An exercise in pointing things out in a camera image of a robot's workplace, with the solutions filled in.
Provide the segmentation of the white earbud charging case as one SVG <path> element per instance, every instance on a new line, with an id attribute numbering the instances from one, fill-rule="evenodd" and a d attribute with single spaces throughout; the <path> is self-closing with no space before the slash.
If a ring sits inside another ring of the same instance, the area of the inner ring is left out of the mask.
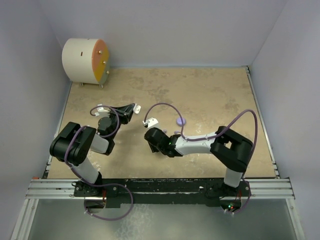
<path id="1" fill-rule="evenodd" d="M 134 113 L 135 113 L 135 114 L 139 114 L 140 111 L 141 111 L 141 106 L 140 106 L 140 105 L 136 105 L 136 106 L 134 107 Z"/>

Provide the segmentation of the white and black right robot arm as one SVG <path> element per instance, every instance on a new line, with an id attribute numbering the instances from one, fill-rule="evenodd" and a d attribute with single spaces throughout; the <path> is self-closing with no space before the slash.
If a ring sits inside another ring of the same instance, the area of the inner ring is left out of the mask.
<path id="1" fill-rule="evenodd" d="M 222 190 L 228 196 L 240 190 L 240 181 L 252 158 L 257 137 L 249 140 L 236 131 L 220 126 L 216 132 L 199 136 L 183 137 L 181 134 L 167 136 L 157 127 L 144 134 L 153 153 L 162 153 L 170 158 L 191 154 L 212 154 L 226 167 Z"/>

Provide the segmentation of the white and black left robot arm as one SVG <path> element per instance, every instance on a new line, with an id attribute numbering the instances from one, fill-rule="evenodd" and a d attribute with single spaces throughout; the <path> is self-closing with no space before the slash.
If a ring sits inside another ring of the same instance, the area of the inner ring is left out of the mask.
<path id="1" fill-rule="evenodd" d="M 86 183 L 85 190 L 91 196 L 98 196 L 103 191 L 102 174 L 92 165 L 88 153 L 110 155 L 120 127 L 127 125 L 140 109 L 135 103 L 120 107 L 98 104 L 89 111 L 98 118 L 97 128 L 68 122 L 51 143 L 49 153 Z"/>

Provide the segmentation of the purple earbud charging case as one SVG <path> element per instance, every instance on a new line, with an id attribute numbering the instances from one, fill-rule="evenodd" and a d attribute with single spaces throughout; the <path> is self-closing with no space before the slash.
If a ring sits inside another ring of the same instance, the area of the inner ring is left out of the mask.
<path id="1" fill-rule="evenodd" d="M 176 124 L 180 127 L 184 126 L 186 123 L 187 123 L 187 121 L 184 117 L 178 117 L 176 119 Z"/>

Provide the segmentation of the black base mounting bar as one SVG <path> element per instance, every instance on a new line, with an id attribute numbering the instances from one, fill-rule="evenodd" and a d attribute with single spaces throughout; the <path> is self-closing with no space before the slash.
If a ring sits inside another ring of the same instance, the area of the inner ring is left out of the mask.
<path id="1" fill-rule="evenodd" d="M 223 178 L 136 178 L 103 179 L 102 186 L 88 185 L 80 180 L 71 184 L 74 196 L 97 200 L 106 208 L 122 204 L 205 205 L 239 209 L 241 201 L 251 196 L 250 185 L 240 181 L 231 187 Z"/>

